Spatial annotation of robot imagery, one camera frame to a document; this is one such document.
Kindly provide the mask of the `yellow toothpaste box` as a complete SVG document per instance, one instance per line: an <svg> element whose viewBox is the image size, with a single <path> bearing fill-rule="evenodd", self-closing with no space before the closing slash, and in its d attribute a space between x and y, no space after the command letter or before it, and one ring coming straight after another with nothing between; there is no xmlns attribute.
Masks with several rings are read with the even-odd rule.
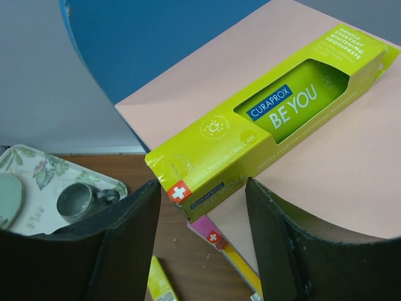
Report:
<svg viewBox="0 0 401 301"><path fill-rule="evenodd" d="M179 301L155 255L151 257L147 288L153 301Z"/></svg>
<svg viewBox="0 0 401 301"><path fill-rule="evenodd" d="M145 162L194 222L368 91L399 54L338 24L150 151Z"/></svg>

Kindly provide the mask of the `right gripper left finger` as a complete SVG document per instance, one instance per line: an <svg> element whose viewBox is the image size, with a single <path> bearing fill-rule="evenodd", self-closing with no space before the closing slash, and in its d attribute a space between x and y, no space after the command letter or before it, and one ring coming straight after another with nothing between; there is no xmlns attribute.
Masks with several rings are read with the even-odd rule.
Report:
<svg viewBox="0 0 401 301"><path fill-rule="evenodd" d="M151 180L51 234L1 231L1 299L143 300L160 204Z"/></svg>

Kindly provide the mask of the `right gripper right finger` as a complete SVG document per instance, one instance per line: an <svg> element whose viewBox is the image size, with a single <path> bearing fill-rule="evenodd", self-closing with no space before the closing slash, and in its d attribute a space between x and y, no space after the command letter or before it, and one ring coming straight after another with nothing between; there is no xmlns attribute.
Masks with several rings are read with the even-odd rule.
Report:
<svg viewBox="0 0 401 301"><path fill-rule="evenodd" d="M263 299L400 299L400 238L329 223L253 178L245 194Z"/></svg>

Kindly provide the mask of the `pink toothpaste box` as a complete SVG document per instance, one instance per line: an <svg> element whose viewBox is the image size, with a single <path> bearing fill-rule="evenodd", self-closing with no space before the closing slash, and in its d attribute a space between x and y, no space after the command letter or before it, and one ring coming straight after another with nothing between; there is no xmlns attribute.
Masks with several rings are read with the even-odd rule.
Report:
<svg viewBox="0 0 401 301"><path fill-rule="evenodd" d="M188 221L187 227L217 251L223 250L227 245L227 241L207 215L201 216L193 223Z"/></svg>

